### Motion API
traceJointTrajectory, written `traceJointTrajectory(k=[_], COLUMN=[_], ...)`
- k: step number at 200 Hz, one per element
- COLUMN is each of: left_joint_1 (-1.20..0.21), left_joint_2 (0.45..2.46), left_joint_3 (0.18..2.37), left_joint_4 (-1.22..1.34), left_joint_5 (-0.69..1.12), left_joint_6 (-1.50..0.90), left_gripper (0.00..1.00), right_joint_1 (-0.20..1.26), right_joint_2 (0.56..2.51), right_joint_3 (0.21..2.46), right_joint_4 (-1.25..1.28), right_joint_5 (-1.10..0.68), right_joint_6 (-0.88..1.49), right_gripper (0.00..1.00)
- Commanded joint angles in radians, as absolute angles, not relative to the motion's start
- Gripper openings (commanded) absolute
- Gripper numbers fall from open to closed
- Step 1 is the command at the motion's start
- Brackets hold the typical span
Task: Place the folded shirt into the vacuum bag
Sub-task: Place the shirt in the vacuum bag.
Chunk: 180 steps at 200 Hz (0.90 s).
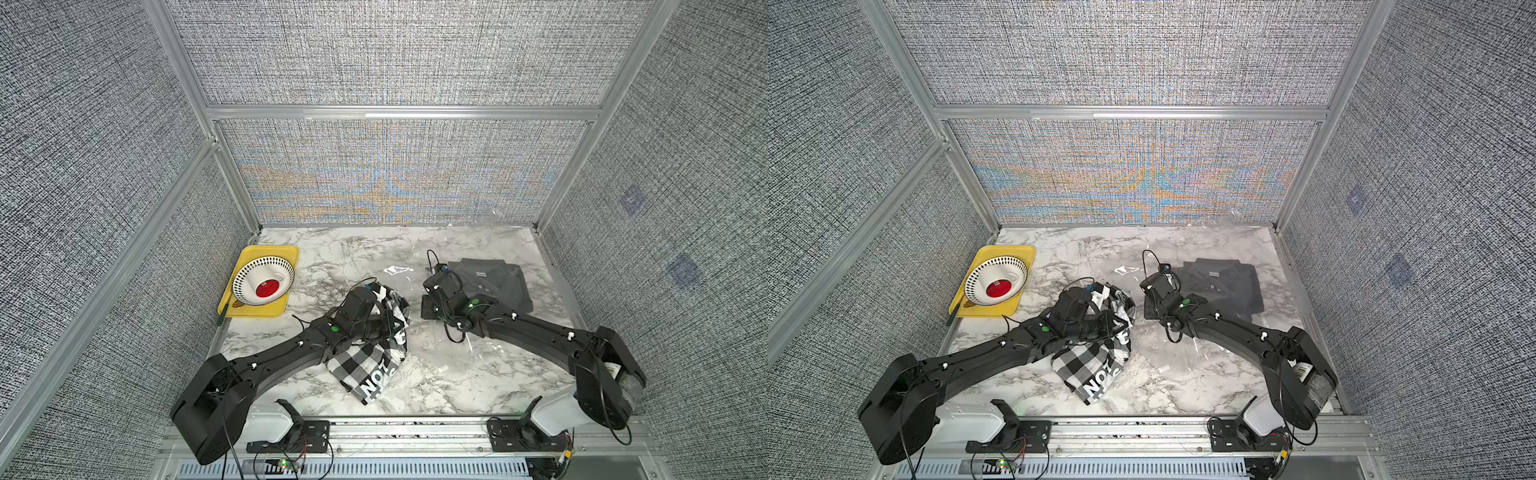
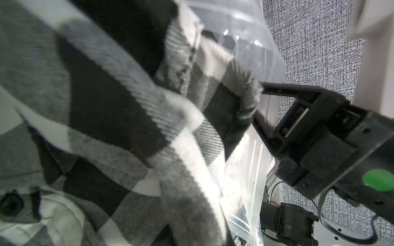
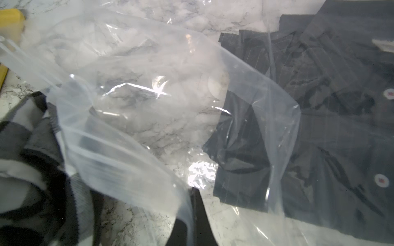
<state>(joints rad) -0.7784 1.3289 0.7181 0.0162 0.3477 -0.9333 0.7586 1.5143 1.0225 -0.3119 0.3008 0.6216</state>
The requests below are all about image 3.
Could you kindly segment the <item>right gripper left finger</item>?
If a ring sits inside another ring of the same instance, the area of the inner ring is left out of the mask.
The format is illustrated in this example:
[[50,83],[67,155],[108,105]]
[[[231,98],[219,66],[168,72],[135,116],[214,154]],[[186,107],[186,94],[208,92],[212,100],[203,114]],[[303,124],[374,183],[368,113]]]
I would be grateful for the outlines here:
[[187,226],[178,218],[175,220],[165,246],[187,246]]

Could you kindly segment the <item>black white checkered cloth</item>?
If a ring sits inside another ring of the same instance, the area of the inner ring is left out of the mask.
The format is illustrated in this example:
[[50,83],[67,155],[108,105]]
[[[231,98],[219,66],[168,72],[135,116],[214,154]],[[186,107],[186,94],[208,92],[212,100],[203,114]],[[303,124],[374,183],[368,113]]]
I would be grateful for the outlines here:
[[41,92],[1,120],[1,245],[100,245],[103,196],[66,172],[61,142]]

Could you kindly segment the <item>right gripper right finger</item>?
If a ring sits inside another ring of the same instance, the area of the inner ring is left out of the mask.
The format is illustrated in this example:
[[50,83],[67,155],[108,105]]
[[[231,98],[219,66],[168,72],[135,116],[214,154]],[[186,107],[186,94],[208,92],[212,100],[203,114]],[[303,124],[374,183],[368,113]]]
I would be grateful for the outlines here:
[[194,246],[218,246],[213,235],[201,193],[197,188],[190,190],[194,220]]

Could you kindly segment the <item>clear vacuum bag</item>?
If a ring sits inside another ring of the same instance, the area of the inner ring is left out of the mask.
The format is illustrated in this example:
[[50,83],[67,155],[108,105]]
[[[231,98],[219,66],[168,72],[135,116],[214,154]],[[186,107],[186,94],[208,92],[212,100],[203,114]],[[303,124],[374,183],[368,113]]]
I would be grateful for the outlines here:
[[[178,218],[194,246],[197,188],[218,246],[391,246],[289,218],[281,180],[301,109],[275,80],[221,46],[274,33],[326,1],[86,1],[26,20],[1,62],[57,111],[68,174],[131,211],[115,245],[164,246]],[[208,89],[228,73],[223,100]]]

